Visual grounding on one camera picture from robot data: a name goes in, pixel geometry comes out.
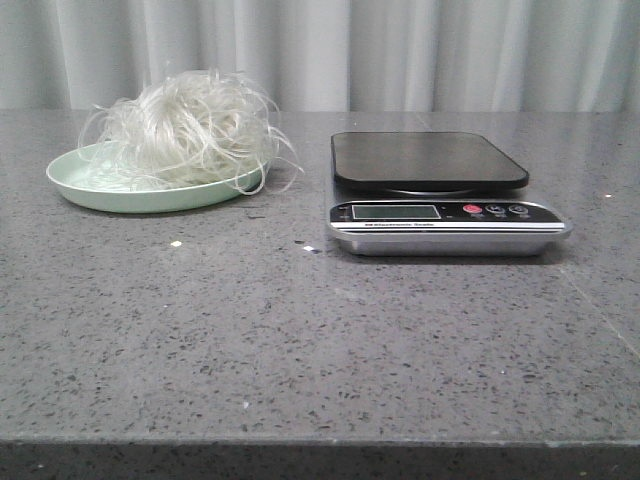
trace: digital kitchen scale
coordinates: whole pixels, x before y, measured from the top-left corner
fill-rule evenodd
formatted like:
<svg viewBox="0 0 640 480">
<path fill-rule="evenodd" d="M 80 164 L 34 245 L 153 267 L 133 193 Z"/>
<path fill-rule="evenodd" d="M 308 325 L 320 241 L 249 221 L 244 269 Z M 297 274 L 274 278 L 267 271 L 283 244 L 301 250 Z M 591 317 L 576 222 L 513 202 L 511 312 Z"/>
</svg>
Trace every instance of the digital kitchen scale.
<svg viewBox="0 0 640 480">
<path fill-rule="evenodd" d="M 536 255 L 571 225 L 523 187 L 484 137 L 348 132 L 331 138 L 330 234 L 359 255 Z"/>
</svg>

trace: control panel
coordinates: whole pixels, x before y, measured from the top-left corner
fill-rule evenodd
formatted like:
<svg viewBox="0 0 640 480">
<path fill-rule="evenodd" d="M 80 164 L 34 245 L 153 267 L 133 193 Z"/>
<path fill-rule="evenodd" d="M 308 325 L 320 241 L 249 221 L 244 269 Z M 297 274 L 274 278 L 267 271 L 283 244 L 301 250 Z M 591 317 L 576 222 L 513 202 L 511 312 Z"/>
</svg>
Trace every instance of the control panel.
<svg viewBox="0 0 640 480">
<path fill-rule="evenodd" d="M 350 232 L 561 231 L 565 224 L 542 205 L 519 201 L 351 201 L 330 211 L 334 228 Z"/>
</svg>

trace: red button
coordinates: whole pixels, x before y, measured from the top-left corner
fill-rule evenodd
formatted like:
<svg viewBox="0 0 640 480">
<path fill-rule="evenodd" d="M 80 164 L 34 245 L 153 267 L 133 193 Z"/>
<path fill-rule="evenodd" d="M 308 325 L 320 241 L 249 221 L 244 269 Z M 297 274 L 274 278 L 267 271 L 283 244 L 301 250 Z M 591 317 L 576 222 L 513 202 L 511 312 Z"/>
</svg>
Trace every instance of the red button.
<svg viewBox="0 0 640 480">
<path fill-rule="evenodd" d="M 462 209 L 467 212 L 467 213 L 480 213 L 482 212 L 482 208 L 474 205 L 472 203 L 469 203 L 467 205 L 465 205 L 464 207 L 462 207 Z"/>
</svg>

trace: button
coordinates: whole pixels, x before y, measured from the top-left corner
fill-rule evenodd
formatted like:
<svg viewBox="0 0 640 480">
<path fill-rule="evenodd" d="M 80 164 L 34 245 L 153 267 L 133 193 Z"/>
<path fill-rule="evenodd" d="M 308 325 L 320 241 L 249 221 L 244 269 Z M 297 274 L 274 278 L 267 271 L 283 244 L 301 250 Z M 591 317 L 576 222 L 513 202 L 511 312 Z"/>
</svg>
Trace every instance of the button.
<svg viewBox="0 0 640 480">
<path fill-rule="evenodd" d="M 484 208 L 487 210 L 487 212 L 493 213 L 496 215 L 500 215 L 504 213 L 504 208 L 502 208 L 500 205 L 487 205 Z"/>
<path fill-rule="evenodd" d="M 482 208 L 480 208 L 477 205 L 474 205 L 473 203 L 468 203 L 467 205 L 462 207 L 462 209 L 467 213 L 480 213 L 480 212 L 482 212 Z"/>
<path fill-rule="evenodd" d="M 522 205 L 511 205 L 509 206 L 509 211 L 518 215 L 526 215 L 527 213 L 529 213 L 529 209 L 523 207 Z"/>
</svg>

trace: plastic plate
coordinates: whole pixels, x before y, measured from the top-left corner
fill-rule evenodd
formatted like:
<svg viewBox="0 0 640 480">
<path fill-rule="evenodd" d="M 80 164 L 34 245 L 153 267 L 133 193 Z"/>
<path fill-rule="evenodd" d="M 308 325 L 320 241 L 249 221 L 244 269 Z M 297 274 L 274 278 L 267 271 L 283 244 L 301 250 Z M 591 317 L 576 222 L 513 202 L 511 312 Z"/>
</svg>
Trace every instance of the plastic plate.
<svg viewBox="0 0 640 480">
<path fill-rule="evenodd" d="M 65 153 L 53 160 L 47 167 L 47 176 L 56 185 L 60 194 L 77 205 L 118 213 L 160 213 L 204 207 L 229 200 L 241 194 L 234 188 L 236 179 L 175 188 L 171 190 L 111 191 L 82 187 L 89 163 L 99 145 L 88 145 Z M 243 188 L 251 189 L 262 178 L 259 168 L 237 178 Z"/>
</svg>

